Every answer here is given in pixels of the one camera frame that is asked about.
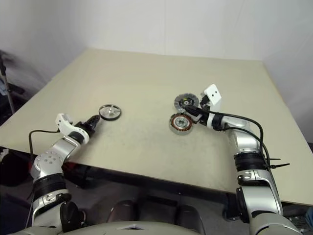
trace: table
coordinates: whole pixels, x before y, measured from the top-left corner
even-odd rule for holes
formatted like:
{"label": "table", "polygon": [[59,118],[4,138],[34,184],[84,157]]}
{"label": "table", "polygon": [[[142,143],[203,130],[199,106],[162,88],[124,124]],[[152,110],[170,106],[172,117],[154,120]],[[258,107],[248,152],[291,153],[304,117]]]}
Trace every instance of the table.
{"label": "table", "polygon": [[[88,145],[71,161],[224,192],[238,187],[225,134],[196,125],[186,136],[169,129],[174,99],[216,84],[221,112],[257,120],[277,164],[282,201],[313,205],[313,156],[290,111],[260,61],[225,60],[87,49],[0,127],[0,145],[29,152],[28,133],[56,130],[58,113],[74,123],[104,104],[122,109],[101,121]],[[36,133],[36,154],[61,134]]]}

